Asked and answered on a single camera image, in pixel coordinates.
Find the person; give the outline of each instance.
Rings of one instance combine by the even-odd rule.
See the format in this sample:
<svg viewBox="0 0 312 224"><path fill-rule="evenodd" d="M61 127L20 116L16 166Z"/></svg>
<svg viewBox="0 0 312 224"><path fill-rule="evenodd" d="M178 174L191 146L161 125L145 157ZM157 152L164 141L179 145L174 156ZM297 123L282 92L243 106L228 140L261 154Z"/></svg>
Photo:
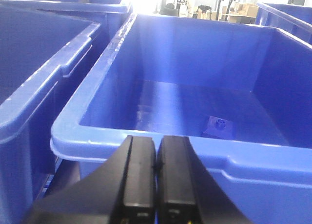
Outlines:
<svg viewBox="0 0 312 224"><path fill-rule="evenodd" d="M192 18L194 13L194 0L165 0L165 5L173 3L174 9L177 9L178 16L181 18Z"/></svg>
<svg viewBox="0 0 312 224"><path fill-rule="evenodd" d="M178 16L181 18L192 18L194 9L192 0L176 0L175 8L178 11Z"/></svg>

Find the blue plastic bin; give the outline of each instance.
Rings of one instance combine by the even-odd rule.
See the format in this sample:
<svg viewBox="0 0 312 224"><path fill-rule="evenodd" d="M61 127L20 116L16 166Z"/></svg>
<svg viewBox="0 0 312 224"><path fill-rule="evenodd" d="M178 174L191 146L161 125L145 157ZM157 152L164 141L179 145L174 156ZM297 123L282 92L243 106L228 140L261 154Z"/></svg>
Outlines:
<svg viewBox="0 0 312 224"><path fill-rule="evenodd" d="M258 6L256 24L281 28L312 44L311 7L273 3L258 3Z"/></svg>
<svg viewBox="0 0 312 224"><path fill-rule="evenodd" d="M104 43L97 44L97 46L99 50L103 51L131 13L131 0L89 0L89 2L82 3L81 0L0 0L0 3L15 7L45 10L99 22L105 32L101 35Z"/></svg>
<svg viewBox="0 0 312 224"><path fill-rule="evenodd" d="M0 223L55 172L51 126L96 60L100 24L0 4Z"/></svg>
<svg viewBox="0 0 312 224"><path fill-rule="evenodd" d="M51 147L85 176L127 135L157 147L163 135L189 136L254 223L306 224L311 63L312 46L280 29L132 15L54 122ZM228 125L209 132L214 118Z"/></svg>

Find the bin rim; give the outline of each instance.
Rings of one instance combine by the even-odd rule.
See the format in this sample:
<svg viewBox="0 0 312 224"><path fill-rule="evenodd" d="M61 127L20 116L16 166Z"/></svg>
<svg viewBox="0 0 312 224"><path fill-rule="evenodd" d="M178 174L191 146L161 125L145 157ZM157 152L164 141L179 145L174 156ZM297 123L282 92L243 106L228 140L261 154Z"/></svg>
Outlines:
<svg viewBox="0 0 312 224"><path fill-rule="evenodd" d="M0 0L0 3L15 7L67 12L127 14L131 9L131 0L121 0L120 4L82 3L52 0Z"/></svg>
<svg viewBox="0 0 312 224"><path fill-rule="evenodd" d="M279 5L279 4L275 4L275 3L261 3L261 2L258 2L257 5L264 9L264 10L267 10L268 12L272 13L272 14L275 14L279 17L281 17L282 19L285 19L299 27L301 27L302 29L304 30L307 30L308 32L311 32L312 33L312 25L299 19L299 18L296 18L290 14L287 14L287 13L284 13L274 7L272 7L272 5ZM284 5L287 5L289 7L299 7L299 5L290 5L290 4L284 4Z"/></svg>
<svg viewBox="0 0 312 224"><path fill-rule="evenodd" d="M47 15L47 13L40 11L14 9L31 14ZM51 89L62 77L70 75L75 68L72 67L71 63L84 54L94 39L92 37L101 28L100 23L90 20L76 19L53 13L48 14L57 18L68 18L88 22L89 24L74 38L67 41L41 67L38 67L4 102L0 103L0 145L9 142L23 130Z"/></svg>

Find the bin floor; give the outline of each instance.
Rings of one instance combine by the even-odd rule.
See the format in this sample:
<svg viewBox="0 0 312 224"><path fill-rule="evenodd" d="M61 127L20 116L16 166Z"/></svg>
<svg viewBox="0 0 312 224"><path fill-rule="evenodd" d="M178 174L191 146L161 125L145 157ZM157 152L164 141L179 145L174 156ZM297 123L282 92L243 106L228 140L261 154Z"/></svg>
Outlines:
<svg viewBox="0 0 312 224"><path fill-rule="evenodd" d="M0 86L0 104L2 104L12 93L15 89L6 86Z"/></svg>
<svg viewBox="0 0 312 224"><path fill-rule="evenodd" d="M234 140L289 145L252 92L137 81L131 100L120 128L202 136L215 116L234 123Z"/></svg>

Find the bright light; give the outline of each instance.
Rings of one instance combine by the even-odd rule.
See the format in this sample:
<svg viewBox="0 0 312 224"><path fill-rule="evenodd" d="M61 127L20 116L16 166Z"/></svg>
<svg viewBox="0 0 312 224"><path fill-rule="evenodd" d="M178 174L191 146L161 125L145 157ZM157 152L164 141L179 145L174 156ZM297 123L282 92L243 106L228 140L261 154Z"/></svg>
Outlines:
<svg viewBox="0 0 312 224"><path fill-rule="evenodd" d="M137 13L150 14L156 10L161 0L133 0L133 9Z"/></svg>

